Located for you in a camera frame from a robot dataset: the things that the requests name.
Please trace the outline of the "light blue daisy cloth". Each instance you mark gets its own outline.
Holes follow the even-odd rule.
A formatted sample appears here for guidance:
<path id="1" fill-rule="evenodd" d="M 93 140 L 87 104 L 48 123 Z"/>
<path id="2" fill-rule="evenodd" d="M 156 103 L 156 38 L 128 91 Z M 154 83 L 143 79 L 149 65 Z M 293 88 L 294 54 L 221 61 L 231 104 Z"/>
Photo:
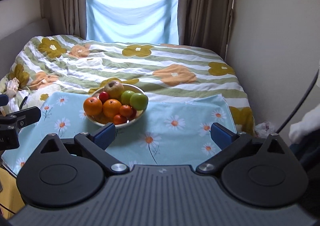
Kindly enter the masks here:
<path id="1" fill-rule="evenodd" d="M 72 138 L 99 127 L 84 113 L 85 95 L 53 93 L 41 107 L 38 123 L 23 128 L 20 147 L 6 151 L 2 159 L 19 173 L 29 156 L 48 133 Z M 236 132 L 231 111 L 222 95 L 185 103 L 149 102 L 144 115 L 134 124 L 116 131 L 106 152 L 129 167 L 133 165 L 191 165 L 196 167 L 220 151 L 210 136 L 217 122 Z"/>

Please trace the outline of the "white plastic bag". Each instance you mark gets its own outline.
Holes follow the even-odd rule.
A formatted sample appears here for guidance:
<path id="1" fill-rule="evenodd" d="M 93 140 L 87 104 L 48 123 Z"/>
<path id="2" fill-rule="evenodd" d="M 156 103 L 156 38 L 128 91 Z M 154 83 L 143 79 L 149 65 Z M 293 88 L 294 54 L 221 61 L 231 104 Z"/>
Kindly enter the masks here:
<path id="1" fill-rule="evenodd" d="M 276 131 L 275 126 L 270 121 L 265 121 L 263 123 L 257 124 L 254 130 L 257 137 L 264 139 L 266 139 L 268 135 Z"/>

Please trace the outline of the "large green apple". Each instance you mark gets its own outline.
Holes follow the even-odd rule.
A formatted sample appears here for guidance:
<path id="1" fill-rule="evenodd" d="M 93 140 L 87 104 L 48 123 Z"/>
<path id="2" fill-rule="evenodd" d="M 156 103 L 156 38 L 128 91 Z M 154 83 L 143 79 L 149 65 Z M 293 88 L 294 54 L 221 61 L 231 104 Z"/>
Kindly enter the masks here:
<path id="1" fill-rule="evenodd" d="M 130 106 L 137 111 L 145 110 L 148 106 L 148 102 L 148 97 L 142 93 L 134 93 L 130 97 Z"/>

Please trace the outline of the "large orange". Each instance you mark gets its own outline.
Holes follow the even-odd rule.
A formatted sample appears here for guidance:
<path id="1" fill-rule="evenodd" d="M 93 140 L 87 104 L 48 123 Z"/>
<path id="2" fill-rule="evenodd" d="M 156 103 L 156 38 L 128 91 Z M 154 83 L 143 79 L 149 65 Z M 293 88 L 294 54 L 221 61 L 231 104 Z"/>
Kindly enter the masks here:
<path id="1" fill-rule="evenodd" d="M 95 116 L 103 111 L 103 104 L 97 97 L 89 97 L 84 101 L 83 109 L 86 115 Z"/>

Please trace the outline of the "grey bed headboard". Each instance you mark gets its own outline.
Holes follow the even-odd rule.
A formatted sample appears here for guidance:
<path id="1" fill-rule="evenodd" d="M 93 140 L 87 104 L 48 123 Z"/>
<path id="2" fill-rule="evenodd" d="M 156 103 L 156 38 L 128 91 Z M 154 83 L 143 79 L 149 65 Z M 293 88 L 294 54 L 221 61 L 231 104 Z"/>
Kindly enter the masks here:
<path id="1" fill-rule="evenodd" d="M 3 78 L 10 72 L 16 56 L 33 37 L 50 36 L 52 32 L 47 19 L 40 19 L 1 39 L 1 68 L 0 75 Z"/>

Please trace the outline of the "small orange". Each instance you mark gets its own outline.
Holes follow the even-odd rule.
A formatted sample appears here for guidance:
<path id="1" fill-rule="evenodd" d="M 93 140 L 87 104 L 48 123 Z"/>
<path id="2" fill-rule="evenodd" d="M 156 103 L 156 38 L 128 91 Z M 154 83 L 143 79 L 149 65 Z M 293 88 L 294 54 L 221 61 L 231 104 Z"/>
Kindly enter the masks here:
<path id="1" fill-rule="evenodd" d="M 119 114 L 122 104 L 116 99 L 109 99 L 103 104 L 103 114 L 108 118 L 114 118 Z"/>

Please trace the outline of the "small red cherry tomato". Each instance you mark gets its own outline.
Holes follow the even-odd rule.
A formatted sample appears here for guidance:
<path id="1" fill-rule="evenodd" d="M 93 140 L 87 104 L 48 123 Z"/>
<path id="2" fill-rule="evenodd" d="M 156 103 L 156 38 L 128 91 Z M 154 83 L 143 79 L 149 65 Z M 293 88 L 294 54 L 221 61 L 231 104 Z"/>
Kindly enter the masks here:
<path id="1" fill-rule="evenodd" d="M 102 104 L 104 104 L 107 100 L 109 100 L 109 94 L 106 91 L 102 91 L 99 96 L 98 96 L 99 100 L 102 102 Z"/>

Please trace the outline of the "right brown curtain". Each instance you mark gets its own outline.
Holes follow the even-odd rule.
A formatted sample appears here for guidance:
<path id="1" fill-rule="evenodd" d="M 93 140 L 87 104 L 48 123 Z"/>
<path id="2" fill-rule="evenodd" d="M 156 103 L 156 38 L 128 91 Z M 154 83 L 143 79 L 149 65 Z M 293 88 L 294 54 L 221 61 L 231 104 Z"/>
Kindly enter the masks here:
<path id="1" fill-rule="evenodd" d="M 180 45 L 206 48 L 226 57 L 233 0 L 178 0 Z"/>

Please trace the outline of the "small white patterned toy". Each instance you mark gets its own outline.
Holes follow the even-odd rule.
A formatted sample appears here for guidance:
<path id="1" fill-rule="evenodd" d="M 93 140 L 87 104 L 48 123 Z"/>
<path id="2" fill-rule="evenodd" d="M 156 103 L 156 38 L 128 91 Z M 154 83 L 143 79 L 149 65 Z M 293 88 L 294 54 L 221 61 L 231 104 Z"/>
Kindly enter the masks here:
<path id="1" fill-rule="evenodd" d="M 19 85 L 20 85 L 20 81 L 16 77 L 14 77 L 12 80 L 8 82 L 7 92 L 6 92 L 8 98 L 12 99 L 13 97 L 16 96 Z"/>

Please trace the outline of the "light blue window cloth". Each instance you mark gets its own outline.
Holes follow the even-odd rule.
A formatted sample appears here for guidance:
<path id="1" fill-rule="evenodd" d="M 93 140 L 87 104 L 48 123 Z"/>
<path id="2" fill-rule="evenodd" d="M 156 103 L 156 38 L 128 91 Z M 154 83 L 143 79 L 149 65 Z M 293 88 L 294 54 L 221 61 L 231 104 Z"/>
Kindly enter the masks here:
<path id="1" fill-rule="evenodd" d="M 87 39 L 178 44 L 178 0 L 86 0 Z"/>

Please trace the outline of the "brownish wrinkled apple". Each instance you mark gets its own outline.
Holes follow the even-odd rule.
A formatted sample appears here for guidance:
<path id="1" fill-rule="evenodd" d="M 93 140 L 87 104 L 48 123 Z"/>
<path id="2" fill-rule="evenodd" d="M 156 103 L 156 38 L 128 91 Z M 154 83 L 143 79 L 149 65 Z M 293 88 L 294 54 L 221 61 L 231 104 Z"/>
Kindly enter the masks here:
<path id="1" fill-rule="evenodd" d="M 125 89 L 122 83 L 116 80 L 112 80 L 104 86 L 104 92 L 108 93 L 110 99 L 121 98 L 124 91 Z"/>

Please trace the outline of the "small green apple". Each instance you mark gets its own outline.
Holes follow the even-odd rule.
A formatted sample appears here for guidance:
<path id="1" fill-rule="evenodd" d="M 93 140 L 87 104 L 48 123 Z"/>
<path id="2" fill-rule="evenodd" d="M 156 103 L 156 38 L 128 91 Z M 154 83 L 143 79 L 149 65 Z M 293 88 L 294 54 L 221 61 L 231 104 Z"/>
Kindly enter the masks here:
<path id="1" fill-rule="evenodd" d="M 129 105 L 131 97 L 135 94 L 132 90 L 125 90 L 120 97 L 120 101 L 122 105 Z"/>

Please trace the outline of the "small tangerine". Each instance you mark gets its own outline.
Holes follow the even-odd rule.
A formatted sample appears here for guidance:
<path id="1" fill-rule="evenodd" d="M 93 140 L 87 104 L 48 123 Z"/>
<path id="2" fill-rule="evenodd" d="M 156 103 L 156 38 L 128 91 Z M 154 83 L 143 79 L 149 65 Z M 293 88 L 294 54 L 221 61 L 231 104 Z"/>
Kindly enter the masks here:
<path id="1" fill-rule="evenodd" d="M 126 118 L 129 118 L 133 115 L 133 109 L 131 106 L 125 104 L 119 108 L 119 113 L 120 113 L 120 115 L 122 115 Z"/>
<path id="2" fill-rule="evenodd" d="M 117 114 L 113 117 L 113 123 L 115 125 L 121 125 L 121 124 L 127 123 L 127 118 L 124 117 L 123 115 Z"/>

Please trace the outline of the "floral striped duvet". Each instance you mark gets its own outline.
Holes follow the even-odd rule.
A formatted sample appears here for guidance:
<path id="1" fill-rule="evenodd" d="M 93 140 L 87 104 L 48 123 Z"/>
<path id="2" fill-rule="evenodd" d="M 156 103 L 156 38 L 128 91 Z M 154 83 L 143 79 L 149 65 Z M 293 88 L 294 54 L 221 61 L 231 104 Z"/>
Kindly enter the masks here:
<path id="1" fill-rule="evenodd" d="M 1 108 L 42 106 L 56 91 L 91 95 L 108 82 L 132 84 L 152 101 L 184 102 L 221 94 L 236 128 L 254 132 L 247 94 L 234 70 L 215 52 L 171 44 L 102 43 L 73 35 L 36 36 L 1 74 L 1 93 L 17 79 L 17 94 Z"/>

